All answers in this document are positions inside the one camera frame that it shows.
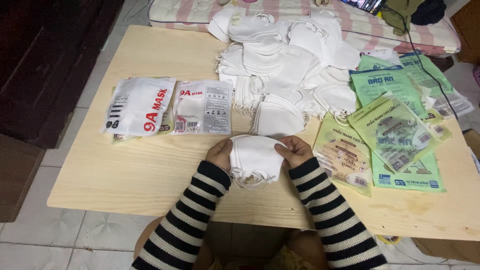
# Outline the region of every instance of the hand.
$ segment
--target hand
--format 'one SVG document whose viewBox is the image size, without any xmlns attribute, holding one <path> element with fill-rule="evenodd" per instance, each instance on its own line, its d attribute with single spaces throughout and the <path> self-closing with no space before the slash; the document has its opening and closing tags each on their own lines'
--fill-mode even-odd
<svg viewBox="0 0 480 270">
<path fill-rule="evenodd" d="M 230 172 L 230 152 L 232 147 L 232 140 L 223 140 L 208 150 L 205 160 L 217 165 L 228 173 Z"/>
<path fill-rule="evenodd" d="M 283 137 L 279 139 L 279 141 L 284 143 L 287 148 L 283 145 L 276 144 L 275 150 L 280 156 L 287 160 L 291 169 L 313 158 L 312 147 L 297 136 Z"/>
</svg>

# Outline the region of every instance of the mattress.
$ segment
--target mattress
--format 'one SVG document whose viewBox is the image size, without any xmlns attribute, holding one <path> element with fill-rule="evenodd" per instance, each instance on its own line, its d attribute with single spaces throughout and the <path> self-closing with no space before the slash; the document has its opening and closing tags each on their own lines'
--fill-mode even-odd
<svg viewBox="0 0 480 270">
<path fill-rule="evenodd" d="M 244 7 L 247 15 L 267 12 L 273 15 L 275 21 L 294 21 L 301 15 L 308 15 L 310 11 L 327 9 L 340 18 L 343 39 L 356 49 L 412 52 L 408 36 L 393 34 L 393 27 L 384 20 L 339 1 L 334 0 L 320 7 L 313 0 L 257 0 L 253 3 L 232 0 L 227 5 Z M 221 9 L 223 6 L 218 4 L 218 0 L 154 0 L 148 10 L 148 19 L 154 27 L 208 32 L 208 23 Z M 460 40 L 448 18 L 433 25 L 411 24 L 410 34 L 414 47 L 424 54 L 446 57 L 460 51 Z"/>
</svg>

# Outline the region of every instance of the wooden table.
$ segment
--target wooden table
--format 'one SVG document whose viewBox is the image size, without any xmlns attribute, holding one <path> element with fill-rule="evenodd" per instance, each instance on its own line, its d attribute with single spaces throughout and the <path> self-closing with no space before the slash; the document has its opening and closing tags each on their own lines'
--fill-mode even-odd
<svg viewBox="0 0 480 270">
<path fill-rule="evenodd" d="M 189 185 L 198 163 L 223 135 L 144 137 L 114 146 L 100 134 L 112 86 L 126 77 L 218 79 L 215 59 L 225 44 L 209 33 L 132 25 L 127 30 L 60 171 L 47 204 L 52 207 L 162 216 Z M 232 114 L 233 135 L 250 119 Z M 320 123 L 299 136 L 313 144 Z M 458 123 L 436 153 L 446 193 L 373 188 L 372 198 L 337 184 L 373 234 L 480 240 L 480 177 Z M 214 221 L 311 228 L 310 216 L 283 174 L 261 189 L 230 188 Z"/>
</svg>

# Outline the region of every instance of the striped sleeve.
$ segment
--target striped sleeve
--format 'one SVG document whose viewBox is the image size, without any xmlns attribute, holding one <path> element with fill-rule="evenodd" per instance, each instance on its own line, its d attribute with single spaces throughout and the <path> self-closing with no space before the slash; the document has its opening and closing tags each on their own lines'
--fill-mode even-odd
<svg viewBox="0 0 480 270">
<path fill-rule="evenodd" d="M 330 182 L 316 158 L 289 171 L 302 204 L 313 216 L 333 269 L 389 269 L 377 243 Z"/>
<path fill-rule="evenodd" d="M 152 232 L 131 269 L 192 269 L 216 202 L 229 188 L 228 174 L 202 161 L 190 186 Z"/>
</svg>

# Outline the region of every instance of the phone screen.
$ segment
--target phone screen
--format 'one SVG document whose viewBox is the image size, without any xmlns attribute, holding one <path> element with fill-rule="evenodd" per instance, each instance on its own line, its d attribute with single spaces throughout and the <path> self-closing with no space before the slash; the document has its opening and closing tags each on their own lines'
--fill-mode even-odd
<svg viewBox="0 0 480 270">
<path fill-rule="evenodd" d="M 365 12 L 372 14 L 373 16 L 377 15 L 382 6 L 385 4 L 386 0 L 339 0 L 344 2 L 347 5 L 361 9 Z"/>
</svg>

